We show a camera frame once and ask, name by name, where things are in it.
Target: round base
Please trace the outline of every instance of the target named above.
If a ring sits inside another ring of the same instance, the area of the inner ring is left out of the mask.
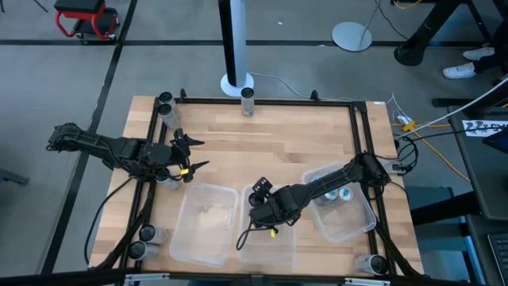
[[[405,66],[414,67],[421,64],[423,61],[423,53],[425,52],[425,46],[420,49],[407,48],[406,44],[402,44],[394,50],[395,59]]]
[[[365,27],[355,22],[344,22],[336,25],[332,31],[332,38],[335,44],[350,52],[361,52],[372,44],[371,31],[365,32],[363,40],[362,33]]]
[[[222,91],[224,91],[225,94],[231,97],[241,97],[241,91],[246,88],[254,88],[254,79],[252,78],[252,75],[249,73],[247,74],[247,79],[245,79],[245,85],[243,87],[234,87],[231,84],[229,84],[228,81],[228,75],[222,76],[221,79],[221,88]]]

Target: white round base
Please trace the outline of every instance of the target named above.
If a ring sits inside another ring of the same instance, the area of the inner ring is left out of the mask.
[[[367,30],[363,39],[362,33],[365,27],[355,22],[343,22],[336,25],[332,31],[335,44],[350,52],[361,52],[372,44],[371,31]]]
[[[231,84],[229,84],[228,81],[228,75],[222,76],[221,79],[221,88],[222,91],[224,91],[225,94],[231,97],[241,97],[241,91],[246,88],[254,88],[254,79],[252,78],[251,74],[247,74],[247,79],[245,79],[245,85],[243,87],[234,87]]]

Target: metal post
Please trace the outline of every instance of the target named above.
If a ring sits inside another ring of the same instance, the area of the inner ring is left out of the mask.
[[[254,87],[247,71],[245,0],[219,0],[226,75],[221,88],[229,96],[240,97],[241,90]]]

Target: white connector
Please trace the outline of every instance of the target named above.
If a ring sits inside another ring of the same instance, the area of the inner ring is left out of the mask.
[[[403,125],[408,125],[410,124],[410,122],[413,121],[413,119],[411,119],[411,117],[409,116],[404,116],[404,115],[399,115],[397,116],[397,119],[399,122],[401,122]]]

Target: gray floor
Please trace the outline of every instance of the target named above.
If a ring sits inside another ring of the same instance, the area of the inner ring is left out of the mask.
[[[53,23],[53,0],[41,2],[50,13],[44,13],[32,1],[16,4],[19,2],[4,0],[6,13],[0,14],[0,40],[64,39]],[[123,19],[129,1],[109,0],[108,4],[117,8]],[[374,4],[374,1],[350,0],[247,1],[248,39],[329,41],[335,24],[365,22]],[[476,4],[487,28],[495,29],[499,16],[490,2]],[[412,10],[398,10],[387,0],[383,2],[385,14],[407,36],[421,24],[431,8],[432,4],[421,4]],[[376,41],[402,40],[379,13],[371,31]],[[220,38],[216,2],[203,0],[139,0],[127,36],[128,40]],[[467,7],[461,6],[434,40],[481,41],[482,38]],[[3,94],[0,168],[31,178],[27,187],[0,185],[0,276],[30,274],[39,269],[40,256],[63,202],[75,159],[75,154],[44,151],[46,141],[54,125],[76,122],[83,128],[87,126],[113,49],[0,46],[0,91]],[[392,56],[393,48],[350,53],[335,47],[270,46],[249,47],[248,53],[251,72],[280,76],[304,95],[316,89],[329,99],[387,101],[394,93],[409,116],[417,122],[427,122],[445,114],[445,110],[433,108],[430,99],[473,98],[489,89],[491,80],[500,76],[498,71],[489,71],[474,79],[445,79],[441,69],[465,63],[461,57],[463,50],[430,48],[424,62],[417,67],[397,63]],[[218,81],[224,73],[221,47],[124,47],[98,132],[112,137],[121,135],[134,95],[177,93],[184,87],[191,97],[223,96]],[[273,79],[256,77],[255,81],[259,98],[297,98]],[[388,108],[390,112],[394,109],[391,104]],[[465,173],[452,137],[429,141]],[[452,187],[456,194],[471,190],[467,182],[451,172],[426,146],[419,144],[419,149],[418,166],[405,177],[406,185]],[[110,174],[99,160],[91,159],[87,165],[56,271],[86,268],[84,239],[94,212],[105,197]],[[435,259],[440,259],[436,257],[443,255],[431,253],[428,258],[427,253],[423,254],[433,265]],[[443,278],[459,276],[441,275],[428,267],[425,270]]]

